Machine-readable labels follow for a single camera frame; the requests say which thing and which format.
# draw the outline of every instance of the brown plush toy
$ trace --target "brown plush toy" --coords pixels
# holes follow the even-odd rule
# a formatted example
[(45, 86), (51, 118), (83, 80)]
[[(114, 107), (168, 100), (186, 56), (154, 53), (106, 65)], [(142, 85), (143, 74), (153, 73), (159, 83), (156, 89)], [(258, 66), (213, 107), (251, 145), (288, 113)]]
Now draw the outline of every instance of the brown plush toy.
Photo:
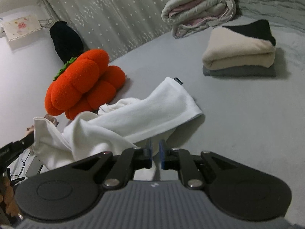
[(5, 212), (10, 216), (16, 217), (20, 211), (14, 199), (14, 190), (11, 187), (11, 182), (7, 177), (3, 178), (3, 182), (6, 188), (6, 192), (4, 196), (0, 194), (0, 203), (4, 201), (6, 205)]

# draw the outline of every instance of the black fabric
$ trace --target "black fabric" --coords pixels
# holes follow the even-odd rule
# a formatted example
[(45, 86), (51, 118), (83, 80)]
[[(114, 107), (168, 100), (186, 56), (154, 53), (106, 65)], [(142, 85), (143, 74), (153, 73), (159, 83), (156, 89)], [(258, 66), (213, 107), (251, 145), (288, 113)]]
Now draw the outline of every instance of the black fabric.
[(258, 20), (247, 25), (241, 26), (223, 26), (236, 33), (240, 33), (247, 37), (257, 38), (261, 40), (269, 40), (273, 46), (276, 45), (275, 39), (272, 37), (270, 25), (267, 20)]
[(83, 42), (66, 22), (56, 22), (50, 28), (50, 34), (55, 50), (64, 63), (83, 53)]

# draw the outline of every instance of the pumpkin pillow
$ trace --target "pumpkin pillow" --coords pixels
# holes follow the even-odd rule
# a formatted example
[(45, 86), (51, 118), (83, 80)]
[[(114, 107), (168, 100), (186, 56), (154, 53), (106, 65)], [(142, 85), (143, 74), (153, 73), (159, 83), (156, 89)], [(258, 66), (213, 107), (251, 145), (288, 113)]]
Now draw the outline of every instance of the pumpkin pillow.
[(99, 49), (71, 58), (47, 90), (47, 113), (57, 116), (65, 112), (72, 120), (80, 112), (97, 110), (102, 104), (111, 102), (125, 83), (125, 73), (108, 63), (107, 52)]

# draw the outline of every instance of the bed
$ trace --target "bed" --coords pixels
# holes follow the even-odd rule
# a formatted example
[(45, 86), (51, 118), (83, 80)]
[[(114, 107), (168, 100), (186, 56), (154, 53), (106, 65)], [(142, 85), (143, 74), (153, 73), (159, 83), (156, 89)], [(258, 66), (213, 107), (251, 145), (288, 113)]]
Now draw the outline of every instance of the bed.
[[(241, 16), (228, 24), (252, 21)], [(166, 33), (112, 62), (128, 77), (113, 102), (144, 99), (165, 77), (178, 77), (204, 115), (179, 126), (168, 145), (192, 154), (210, 150), (283, 179), (292, 190), (286, 219), (304, 226), (305, 35), (272, 23), (271, 29), (276, 78), (205, 77), (201, 59), (212, 29), (177, 40)], [(177, 174), (157, 171), (155, 178)]]

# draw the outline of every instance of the white towel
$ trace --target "white towel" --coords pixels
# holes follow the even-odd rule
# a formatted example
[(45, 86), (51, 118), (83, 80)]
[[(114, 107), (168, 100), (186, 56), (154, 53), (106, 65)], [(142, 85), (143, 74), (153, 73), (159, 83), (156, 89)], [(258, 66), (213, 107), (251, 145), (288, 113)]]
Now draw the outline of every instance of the white towel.
[[(55, 169), (102, 151), (121, 154), (133, 143), (158, 136), (201, 115), (193, 98), (167, 77), (148, 98), (98, 116), (80, 113), (61, 134), (45, 118), (34, 118), (34, 153)], [(152, 169), (137, 179), (151, 180)]]
[(112, 104), (112, 105), (104, 104), (104, 105), (100, 106), (100, 109), (98, 110), (97, 114), (103, 115), (105, 113), (109, 113), (118, 108), (124, 107), (129, 104), (134, 104), (134, 103), (137, 103), (140, 101), (141, 100), (137, 99), (137, 98), (124, 98), (124, 99), (118, 100), (116, 104)]

